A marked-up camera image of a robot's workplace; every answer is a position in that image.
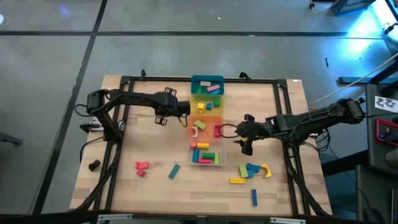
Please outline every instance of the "sticker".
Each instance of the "sticker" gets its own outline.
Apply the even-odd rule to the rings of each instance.
[[[386,111],[398,113],[398,100],[374,96],[374,107]]]

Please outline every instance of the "gray concrete floor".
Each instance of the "gray concrete floor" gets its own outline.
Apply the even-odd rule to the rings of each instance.
[[[91,31],[100,0],[2,0],[4,30]],[[318,10],[327,4],[317,4]],[[97,37],[77,103],[97,90],[103,75],[215,74],[253,78],[302,79],[311,102],[341,88],[340,76],[363,76],[391,56],[382,39],[367,38],[381,28],[371,11],[335,17],[308,10],[298,1],[109,1],[100,31],[259,31],[347,32],[344,37],[231,36],[111,36]],[[88,36],[5,36],[0,30],[0,131],[24,140],[20,147],[0,144],[0,213],[27,213],[48,162],[52,143],[88,43]],[[325,65],[328,58],[329,67]],[[357,98],[364,88],[352,87],[317,103],[324,106],[342,97]],[[79,168],[79,150],[86,134],[72,115],[44,212],[68,210]],[[339,157],[366,149],[365,122],[330,129]],[[322,161],[334,159],[330,152]],[[343,176],[326,178],[332,204],[344,207],[354,197],[354,185]],[[341,188],[341,181],[347,188]]]

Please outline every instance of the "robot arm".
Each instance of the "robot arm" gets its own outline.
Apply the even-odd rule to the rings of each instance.
[[[189,101],[178,102],[176,90],[166,87],[154,94],[132,93],[121,90],[98,90],[87,96],[86,112],[96,116],[104,127],[104,141],[118,142],[121,138],[119,124],[113,121],[109,111],[117,105],[150,106],[155,109],[155,123],[166,125],[168,116],[181,117],[190,114]]]
[[[347,123],[358,124],[365,118],[359,101],[341,99],[324,108],[302,114],[280,114],[266,118],[265,123],[254,121],[254,117],[245,114],[242,123],[238,124],[236,134],[243,139],[236,141],[242,147],[242,153],[252,155],[252,142],[265,139],[277,138],[292,144],[302,144],[310,134],[321,134],[322,130],[335,124]]]

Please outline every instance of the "wooden table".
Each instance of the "wooden table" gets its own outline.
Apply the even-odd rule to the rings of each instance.
[[[121,76],[106,75],[101,88],[119,88]],[[287,80],[294,114],[308,110],[301,80]],[[189,82],[134,82],[133,91],[155,93],[165,87],[176,89],[179,101],[190,96]],[[257,121],[277,114],[273,87],[270,84],[225,83],[224,121],[238,124],[249,113]],[[280,90],[282,105],[283,93]],[[225,135],[232,135],[233,128],[225,128]],[[88,141],[102,133],[90,133]],[[131,106],[129,110],[122,154],[118,170],[112,212],[185,214],[185,215],[241,215],[291,217],[289,188],[284,164],[282,144],[277,139],[265,139],[253,143],[253,156],[241,154],[241,148],[226,139],[227,164],[223,167],[190,166],[188,158],[188,134],[177,118],[169,118],[166,126],[154,123],[154,110]],[[106,143],[94,142],[85,148],[70,208],[79,206],[97,184],[100,168],[88,170],[95,159],[103,160]],[[330,202],[318,152],[309,146],[300,147],[305,183],[315,200],[331,213]],[[136,175],[134,162],[149,161],[145,177]],[[268,164],[272,177],[263,173],[248,179],[245,185],[229,184],[230,177],[239,177],[238,165],[251,162]],[[168,178],[174,164],[181,168],[174,180]],[[257,190],[258,206],[253,207],[251,189]],[[104,208],[108,186],[103,191],[101,206]],[[299,188],[296,186],[298,208],[303,213]]]

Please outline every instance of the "blue block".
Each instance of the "blue block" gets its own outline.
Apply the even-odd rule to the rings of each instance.
[[[257,206],[257,192],[255,189],[251,190],[251,198],[253,201],[253,206]]]
[[[210,95],[217,95],[217,94],[220,94],[220,93],[221,93],[220,90],[215,90],[215,91],[211,91],[209,94]]]
[[[198,162],[198,160],[199,160],[199,153],[200,153],[199,149],[195,149],[195,150],[193,151],[192,162]]]
[[[247,169],[247,170],[251,170],[251,171],[253,171],[253,172],[260,172],[261,166],[253,165],[253,164],[251,164],[250,162],[248,162],[248,163],[246,164],[246,169]]]
[[[206,110],[211,110],[211,106],[212,106],[211,103],[207,103],[207,104],[206,104]]]
[[[248,170],[248,177],[254,177],[254,172],[252,170]]]
[[[172,171],[169,174],[170,179],[174,179],[175,175],[177,174],[178,170],[180,169],[180,165],[175,164]]]

